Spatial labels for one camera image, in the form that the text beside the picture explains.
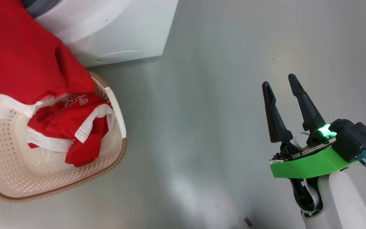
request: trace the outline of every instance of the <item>white appliance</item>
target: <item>white appliance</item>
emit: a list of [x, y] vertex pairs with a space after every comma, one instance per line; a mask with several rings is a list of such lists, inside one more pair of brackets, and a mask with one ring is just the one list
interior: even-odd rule
[[61, 0], [35, 20], [85, 66], [162, 55], [178, 0]]

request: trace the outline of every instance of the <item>red garment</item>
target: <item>red garment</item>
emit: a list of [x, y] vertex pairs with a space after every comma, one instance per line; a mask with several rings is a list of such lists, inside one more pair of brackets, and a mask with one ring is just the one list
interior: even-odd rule
[[27, 142], [31, 148], [67, 152], [65, 162], [79, 167], [99, 156], [114, 116], [110, 105], [94, 94], [69, 97], [36, 111], [28, 122]]
[[0, 0], [0, 95], [33, 105], [95, 90], [84, 67], [35, 22], [21, 0]]

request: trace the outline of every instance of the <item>laundry basket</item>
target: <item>laundry basket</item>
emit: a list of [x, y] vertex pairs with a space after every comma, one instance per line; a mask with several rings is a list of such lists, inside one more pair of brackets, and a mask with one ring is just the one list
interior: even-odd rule
[[[100, 155], [90, 164], [76, 168], [66, 164], [65, 153], [43, 148], [30, 149], [26, 143], [29, 118], [12, 110], [0, 119], [0, 199], [22, 203], [49, 197], [87, 183], [115, 168], [126, 150], [126, 129], [121, 110], [108, 84], [89, 72], [96, 95], [111, 103], [116, 122], [101, 143]], [[48, 106], [55, 101], [47, 101]]]

